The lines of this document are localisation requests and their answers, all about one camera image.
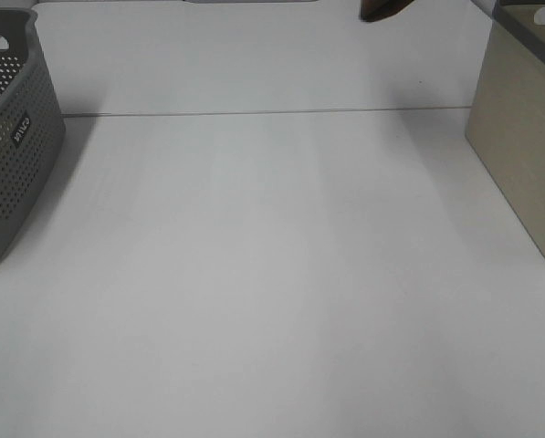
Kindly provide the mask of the grey perforated plastic basket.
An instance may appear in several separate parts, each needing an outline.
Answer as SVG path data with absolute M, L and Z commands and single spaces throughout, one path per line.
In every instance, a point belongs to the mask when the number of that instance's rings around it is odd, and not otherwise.
M 36 28 L 37 13 L 0 8 L 0 259 L 33 209 L 58 159 L 66 126 Z M 10 135 L 32 125 L 19 148 Z

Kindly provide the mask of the brown towel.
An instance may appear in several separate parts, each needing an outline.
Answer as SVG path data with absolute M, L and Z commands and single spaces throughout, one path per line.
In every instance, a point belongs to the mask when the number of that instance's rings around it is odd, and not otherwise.
M 410 5 L 413 0 L 362 0 L 360 19 L 377 22 L 394 16 Z

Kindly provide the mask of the beige storage bin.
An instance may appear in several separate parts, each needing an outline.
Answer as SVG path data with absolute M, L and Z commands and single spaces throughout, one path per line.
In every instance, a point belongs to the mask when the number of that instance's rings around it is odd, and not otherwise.
M 545 1 L 498 1 L 466 139 L 545 257 Z

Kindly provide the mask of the black label on basket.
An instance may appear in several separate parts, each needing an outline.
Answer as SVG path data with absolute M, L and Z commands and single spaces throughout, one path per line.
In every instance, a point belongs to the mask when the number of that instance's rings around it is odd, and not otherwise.
M 31 118 L 29 114 L 25 111 L 18 123 L 16 124 L 15 128 L 11 132 L 10 138 L 13 144 L 16 148 L 19 148 L 22 144 L 25 136 L 27 135 L 30 127 L 32 125 Z

